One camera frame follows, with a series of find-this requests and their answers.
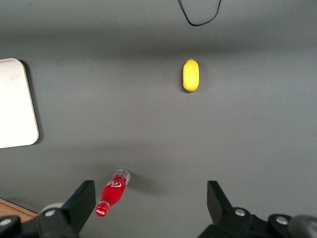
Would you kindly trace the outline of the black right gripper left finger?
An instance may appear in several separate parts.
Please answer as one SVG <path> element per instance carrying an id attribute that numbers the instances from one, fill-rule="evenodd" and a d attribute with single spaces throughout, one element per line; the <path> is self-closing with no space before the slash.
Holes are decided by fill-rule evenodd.
<path id="1" fill-rule="evenodd" d="M 61 206 L 49 207 L 36 217 L 40 238 L 77 238 L 96 204 L 95 182 L 84 181 Z"/>

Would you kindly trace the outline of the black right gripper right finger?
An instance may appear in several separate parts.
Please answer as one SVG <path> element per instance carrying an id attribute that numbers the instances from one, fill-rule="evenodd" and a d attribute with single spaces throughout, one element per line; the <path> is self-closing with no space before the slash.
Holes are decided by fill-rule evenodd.
<path id="1" fill-rule="evenodd" d="M 244 208 L 233 207 L 214 180 L 207 184 L 207 207 L 212 224 L 201 238 L 271 238 L 268 223 Z"/>

